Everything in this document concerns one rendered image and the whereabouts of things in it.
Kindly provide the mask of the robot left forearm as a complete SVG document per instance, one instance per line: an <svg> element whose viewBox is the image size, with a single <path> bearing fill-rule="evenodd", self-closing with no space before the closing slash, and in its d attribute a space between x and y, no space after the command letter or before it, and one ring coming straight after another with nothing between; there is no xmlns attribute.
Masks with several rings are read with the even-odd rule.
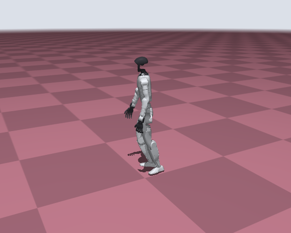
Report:
<svg viewBox="0 0 291 233"><path fill-rule="evenodd" d="M143 121L143 118L146 116L148 106L147 106L147 99L142 99L142 109L139 117L139 121Z"/></svg>

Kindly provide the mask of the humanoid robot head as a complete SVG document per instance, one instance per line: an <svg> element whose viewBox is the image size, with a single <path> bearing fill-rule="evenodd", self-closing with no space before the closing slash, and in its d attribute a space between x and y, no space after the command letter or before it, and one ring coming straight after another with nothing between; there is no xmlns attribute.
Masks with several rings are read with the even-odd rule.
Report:
<svg viewBox="0 0 291 233"><path fill-rule="evenodd" d="M145 69L140 69L140 65L143 66L148 63L148 60L145 57L138 57L134 61L138 65L138 72L141 72L141 74L143 73L144 75L149 75ZM142 76L141 74L140 76Z"/></svg>

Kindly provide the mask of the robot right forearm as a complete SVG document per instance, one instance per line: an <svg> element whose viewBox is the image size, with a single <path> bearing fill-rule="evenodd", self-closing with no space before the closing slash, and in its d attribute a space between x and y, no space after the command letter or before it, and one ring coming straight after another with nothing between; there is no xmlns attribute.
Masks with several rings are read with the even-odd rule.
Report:
<svg viewBox="0 0 291 233"><path fill-rule="evenodd" d="M139 99L139 94L137 94L136 92L135 92L135 94L134 94L134 97L133 97L133 99L132 99L132 107L135 107L135 105L136 105L136 103L137 103L137 100Z"/></svg>

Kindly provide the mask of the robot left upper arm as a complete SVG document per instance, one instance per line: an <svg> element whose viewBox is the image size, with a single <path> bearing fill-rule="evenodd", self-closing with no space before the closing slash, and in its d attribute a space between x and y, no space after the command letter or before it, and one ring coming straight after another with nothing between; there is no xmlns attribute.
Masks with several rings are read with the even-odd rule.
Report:
<svg viewBox="0 0 291 233"><path fill-rule="evenodd" d="M147 80L147 78L142 78L140 83L141 83L144 99L147 99L147 103L149 104L150 98L149 98L149 89L148 89L148 80Z"/></svg>

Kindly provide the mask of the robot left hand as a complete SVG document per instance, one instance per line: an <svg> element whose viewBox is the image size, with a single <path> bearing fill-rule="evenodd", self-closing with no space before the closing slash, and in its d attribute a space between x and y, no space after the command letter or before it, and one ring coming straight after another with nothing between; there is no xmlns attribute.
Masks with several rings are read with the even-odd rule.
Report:
<svg viewBox="0 0 291 233"><path fill-rule="evenodd" d="M144 122L144 120L145 120L145 118L143 118L142 122L138 120L137 124L134 126L138 133L143 133L143 122Z"/></svg>

